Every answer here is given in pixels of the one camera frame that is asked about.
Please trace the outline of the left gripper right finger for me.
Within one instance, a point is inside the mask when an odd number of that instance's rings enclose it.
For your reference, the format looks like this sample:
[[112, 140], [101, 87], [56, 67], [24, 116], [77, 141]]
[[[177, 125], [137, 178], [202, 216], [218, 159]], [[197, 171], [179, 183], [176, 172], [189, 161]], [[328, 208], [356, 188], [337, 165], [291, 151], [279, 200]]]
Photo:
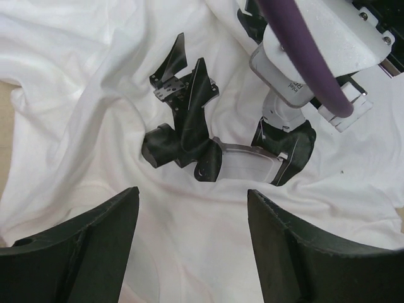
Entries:
[[403, 302], [403, 250], [331, 234], [255, 189], [247, 212], [265, 302]]

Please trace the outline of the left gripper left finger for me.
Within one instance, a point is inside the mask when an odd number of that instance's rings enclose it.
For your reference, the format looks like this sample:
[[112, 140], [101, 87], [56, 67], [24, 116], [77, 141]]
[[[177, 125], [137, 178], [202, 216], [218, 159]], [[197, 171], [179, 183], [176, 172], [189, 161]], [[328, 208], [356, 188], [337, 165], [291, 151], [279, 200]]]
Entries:
[[1, 249], [1, 302], [117, 302], [139, 190]]

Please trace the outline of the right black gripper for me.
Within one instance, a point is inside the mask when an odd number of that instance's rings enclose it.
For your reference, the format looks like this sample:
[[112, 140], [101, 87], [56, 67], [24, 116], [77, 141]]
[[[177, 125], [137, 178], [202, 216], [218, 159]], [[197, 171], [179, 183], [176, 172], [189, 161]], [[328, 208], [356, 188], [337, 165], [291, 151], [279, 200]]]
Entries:
[[377, 19], [376, 28], [384, 33], [389, 31], [395, 41], [391, 40], [391, 53], [379, 65], [391, 77], [403, 73], [403, 1], [353, 1], [357, 9], [366, 8]]

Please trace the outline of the white printed t-shirt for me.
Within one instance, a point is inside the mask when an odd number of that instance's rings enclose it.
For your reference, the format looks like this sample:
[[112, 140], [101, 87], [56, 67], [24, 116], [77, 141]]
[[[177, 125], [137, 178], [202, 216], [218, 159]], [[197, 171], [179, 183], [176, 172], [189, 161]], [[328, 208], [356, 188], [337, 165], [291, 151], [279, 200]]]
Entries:
[[403, 77], [356, 75], [372, 109], [339, 133], [317, 110], [314, 153], [286, 185], [198, 182], [141, 155], [145, 133], [172, 122], [150, 75], [179, 33], [189, 68], [204, 58], [220, 94], [211, 135], [248, 144], [268, 87], [250, 70], [243, 1], [2, 1], [1, 80], [16, 85], [13, 152], [1, 198], [7, 244], [68, 220], [128, 187], [140, 214], [125, 296], [136, 302], [261, 302], [247, 192], [351, 241], [401, 249]]

